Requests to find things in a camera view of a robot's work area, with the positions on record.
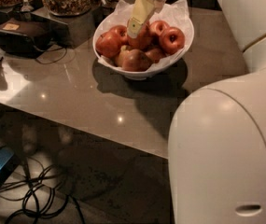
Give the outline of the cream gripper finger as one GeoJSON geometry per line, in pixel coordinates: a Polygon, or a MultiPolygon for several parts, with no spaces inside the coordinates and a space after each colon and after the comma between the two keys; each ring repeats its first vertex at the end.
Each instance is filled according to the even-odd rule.
{"type": "Polygon", "coordinates": [[[127,25],[128,36],[137,38],[154,13],[162,10],[164,3],[165,0],[135,0],[127,25]]]}

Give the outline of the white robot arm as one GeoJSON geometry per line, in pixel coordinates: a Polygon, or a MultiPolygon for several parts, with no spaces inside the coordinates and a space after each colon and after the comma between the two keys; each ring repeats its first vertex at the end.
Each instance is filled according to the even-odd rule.
{"type": "Polygon", "coordinates": [[[248,72],[176,110],[168,165],[175,224],[266,224],[266,0],[218,0],[248,72]]]}

